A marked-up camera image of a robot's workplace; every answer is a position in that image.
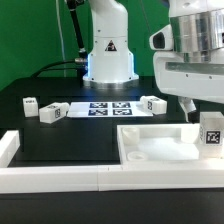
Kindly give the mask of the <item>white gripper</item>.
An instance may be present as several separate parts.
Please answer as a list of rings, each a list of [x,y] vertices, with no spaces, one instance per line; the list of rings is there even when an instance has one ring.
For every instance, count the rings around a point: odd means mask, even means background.
[[[224,51],[214,51],[209,63],[185,63],[175,52],[158,51],[153,65],[159,90],[181,96],[178,102],[188,123],[197,120],[192,99],[224,104]]]

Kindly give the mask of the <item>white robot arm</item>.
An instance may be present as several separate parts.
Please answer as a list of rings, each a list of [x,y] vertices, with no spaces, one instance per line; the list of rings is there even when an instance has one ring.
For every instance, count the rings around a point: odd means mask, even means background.
[[[175,95],[186,114],[195,99],[224,104],[224,0],[165,0],[169,24],[149,38],[156,84]],[[84,84],[96,88],[134,83],[128,13],[116,0],[89,0],[93,49]]]

